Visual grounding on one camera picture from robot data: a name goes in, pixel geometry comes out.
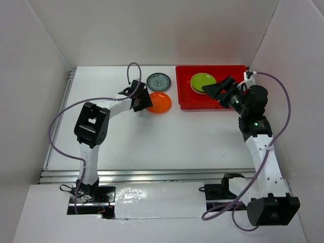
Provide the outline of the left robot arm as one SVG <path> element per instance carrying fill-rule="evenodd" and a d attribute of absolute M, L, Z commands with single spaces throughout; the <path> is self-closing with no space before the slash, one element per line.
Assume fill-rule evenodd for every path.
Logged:
<path fill-rule="evenodd" d="M 138 80 L 133 80 L 112 100 L 83 105 L 74 127 L 83 159 L 76 187 L 87 201 L 94 202 L 100 196 L 98 155 L 100 145 L 107 137 L 109 120 L 124 111 L 138 112 L 151 106 L 147 85 Z"/>

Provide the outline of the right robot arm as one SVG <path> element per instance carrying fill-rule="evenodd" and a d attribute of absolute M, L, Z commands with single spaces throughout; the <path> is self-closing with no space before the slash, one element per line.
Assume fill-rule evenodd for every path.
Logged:
<path fill-rule="evenodd" d="M 286 226 L 299 210 L 300 201 L 291 196 L 277 162 L 273 145 L 280 135 L 273 135 L 264 115 L 268 91 L 260 85 L 251 85 L 246 90 L 244 86 L 246 82 L 238 84 L 229 76 L 219 83 L 202 87 L 222 107 L 231 107 L 239 114 L 239 129 L 251 153 L 256 173 L 251 181 L 241 174 L 224 175 L 221 194 L 225 198 L 235 195 L 235 199 L 208 209 L 201 218 L 212 220 L 245 205 L 248 220 L 255 229 L 259 226 Z"/>

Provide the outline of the green plate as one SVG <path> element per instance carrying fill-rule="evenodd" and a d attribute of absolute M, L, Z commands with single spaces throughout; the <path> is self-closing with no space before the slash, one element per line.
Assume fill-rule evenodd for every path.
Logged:
<path fill-rule="evenodd" d="M 190 86 L 196 93 L 204 94 L 202 87 L 216 82 L 216 79 L 208 73 L 196 73 L 190 79 Z"/>

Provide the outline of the orange plate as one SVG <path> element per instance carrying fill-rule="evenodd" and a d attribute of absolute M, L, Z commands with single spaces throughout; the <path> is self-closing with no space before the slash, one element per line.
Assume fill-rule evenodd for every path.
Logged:
<path fill-rule="evenodd" d="M 163 92 L 153 92 L 149 95 L 152 106 L 146 108 L 149 112 L 162 114 L 170 110 L 172 101 L 170 97 Z"/>

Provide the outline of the beige floral plate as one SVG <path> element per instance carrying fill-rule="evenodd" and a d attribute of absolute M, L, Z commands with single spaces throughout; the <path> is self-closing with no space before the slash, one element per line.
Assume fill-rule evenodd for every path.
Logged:
<path fill-rule="evenodd" d="M 203 86 L 208 85 L 208 82 L 203 80 L 191 80 L 190 81 L 190 87 L 191 89 L 199 94 L 199 95 L 206 95 L 206 92 L 202 89 Z"/>

